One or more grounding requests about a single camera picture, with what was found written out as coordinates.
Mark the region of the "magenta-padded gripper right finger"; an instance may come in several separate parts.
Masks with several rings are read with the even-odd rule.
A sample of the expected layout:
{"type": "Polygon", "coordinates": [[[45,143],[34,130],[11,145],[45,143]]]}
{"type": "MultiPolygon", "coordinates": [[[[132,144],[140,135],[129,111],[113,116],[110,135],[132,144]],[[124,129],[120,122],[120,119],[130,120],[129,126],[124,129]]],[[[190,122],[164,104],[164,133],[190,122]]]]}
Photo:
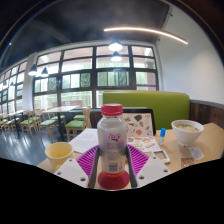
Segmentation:
{"type": "Polygon", "coordinates": [[[132,188],[140,188],[171,174],[170,169],[156,156],[148,156],[134,146],[126,147],[129,177],[132,188]]]}

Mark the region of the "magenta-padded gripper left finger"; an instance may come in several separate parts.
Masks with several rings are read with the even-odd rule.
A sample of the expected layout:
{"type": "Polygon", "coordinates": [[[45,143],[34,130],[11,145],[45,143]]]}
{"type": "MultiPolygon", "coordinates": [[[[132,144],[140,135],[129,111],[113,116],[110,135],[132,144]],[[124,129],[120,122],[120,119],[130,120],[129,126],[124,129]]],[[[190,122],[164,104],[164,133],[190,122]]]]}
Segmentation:
{"type": "Polygon", "coordinates": [[[93,189],[97,178],[99,155],[99,147],[94,146],[76,159],[67,159],[55,175],[78,186],[93,189]]]}

